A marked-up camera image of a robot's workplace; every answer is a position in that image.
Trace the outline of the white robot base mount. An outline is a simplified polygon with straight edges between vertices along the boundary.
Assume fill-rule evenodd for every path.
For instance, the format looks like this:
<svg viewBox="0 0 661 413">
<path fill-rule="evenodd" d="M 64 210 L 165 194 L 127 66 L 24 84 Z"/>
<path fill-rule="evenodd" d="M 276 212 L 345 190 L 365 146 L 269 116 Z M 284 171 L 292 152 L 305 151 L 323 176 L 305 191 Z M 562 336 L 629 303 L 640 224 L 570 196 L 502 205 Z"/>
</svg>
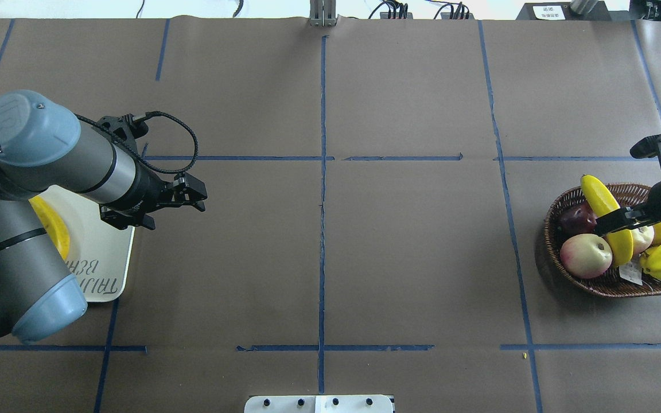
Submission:
<svg viewBox="0 0 661 413">
<path fill-rule="evenodd" d="M 252 396 L 244 412 L 395 412 L 394 397 L 359 395 Z"/>
</svg>

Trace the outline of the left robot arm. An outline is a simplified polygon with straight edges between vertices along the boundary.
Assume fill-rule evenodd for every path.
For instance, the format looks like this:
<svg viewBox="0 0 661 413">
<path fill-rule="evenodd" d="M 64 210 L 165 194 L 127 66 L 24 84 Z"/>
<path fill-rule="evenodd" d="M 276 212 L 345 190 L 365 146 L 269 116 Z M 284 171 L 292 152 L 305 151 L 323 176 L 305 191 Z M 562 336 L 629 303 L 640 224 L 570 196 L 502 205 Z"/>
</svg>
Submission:
<svg viewBox="0 0 661 413">
<path fill-rule="evenodd" d="M 169 170 L 148 162 L 136 141 L 147 121 L 172 120 L 192 138 L 190 162 Z M 35 91 L 0 96 L 0 339 L 31 345 L 87 311 L 87 299 L 37 216 L 32 199 L 59 186 L 99 205 L 102 222 L 124 230 L 155 229 L 164 208 L 205 210 L 207 189 L 189 173 L 199 140 L 171 114 L 77 115 Z"/>
</svg>

